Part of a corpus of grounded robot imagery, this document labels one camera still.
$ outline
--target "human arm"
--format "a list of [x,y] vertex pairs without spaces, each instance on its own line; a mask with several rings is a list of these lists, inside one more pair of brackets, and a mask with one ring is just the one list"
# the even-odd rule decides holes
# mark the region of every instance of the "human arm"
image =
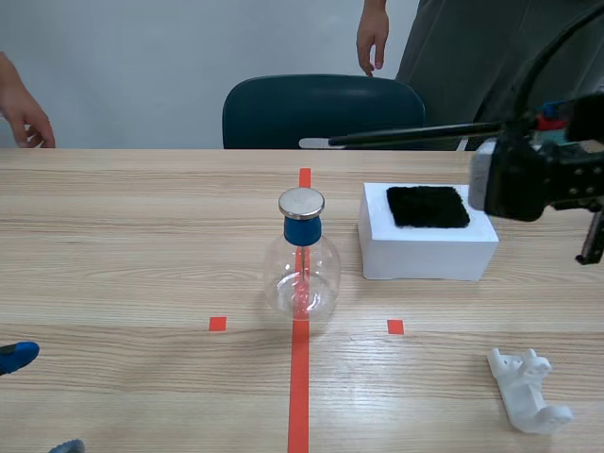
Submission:
[[55,137],[46,113],[23,84],[16,68],[0,52],[0,113],[10,124],[20,148],[54,148]]
[[[362,70],[370,77],[384,65],[386,41],[390,21],[386,12],[386,0],[365,0],[359,31],[357,32],[357,56]],[[371,49],[376,47],[375,62],[371,62]]]

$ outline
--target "white foam block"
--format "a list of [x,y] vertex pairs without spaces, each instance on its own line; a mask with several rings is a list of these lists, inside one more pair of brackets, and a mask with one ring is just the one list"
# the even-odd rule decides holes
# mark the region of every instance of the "white foam block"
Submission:
[[[397,227],[388,206],[391,187],[453,187],[470,216],[466,228]],[[499,238],[489,217],[468,204],[468,186],[365,183],[359,214],[365,278],[445,278],[478,281]]]

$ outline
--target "dark teal chair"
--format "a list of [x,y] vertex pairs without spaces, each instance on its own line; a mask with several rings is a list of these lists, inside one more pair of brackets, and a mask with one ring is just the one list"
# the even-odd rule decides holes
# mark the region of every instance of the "dark teal chair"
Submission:
[[[407,85],[351,75],[280,75],[237,85],[223,110],[226,149],[300,149],[305,138],[421,127],[424,102]],[[417,144],[397,149],[417,149]]]

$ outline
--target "table surface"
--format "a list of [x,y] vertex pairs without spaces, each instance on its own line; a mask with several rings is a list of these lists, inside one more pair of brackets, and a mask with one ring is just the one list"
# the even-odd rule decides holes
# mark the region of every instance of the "table surface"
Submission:
[[[303,166],[343,265],[337,310],[311,333],[310,451],[601,451],[604,269],[574,263],[587,212],[495,219],[480,283],[362,277],[362,182],[464,183],[470,157],[0,151],[0,344],[42,348],[0,377],[0,451],[81,438],[92,453],[285,452],[292,325],[264,302],[261,263]],[[514,431],[493,347],[549,358],[545,398],[576,421]]]

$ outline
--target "white wall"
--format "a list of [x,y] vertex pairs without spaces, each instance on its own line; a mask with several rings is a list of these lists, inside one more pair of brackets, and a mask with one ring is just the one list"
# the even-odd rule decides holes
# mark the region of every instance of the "white wall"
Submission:
[[[394,78],[418,0],[390,0]],[[61,147],[222,147],[228,92],[255,76],[359,75],[362,0],[2,0],[0,50]],[[12,146],[0,124],[0,147]]]

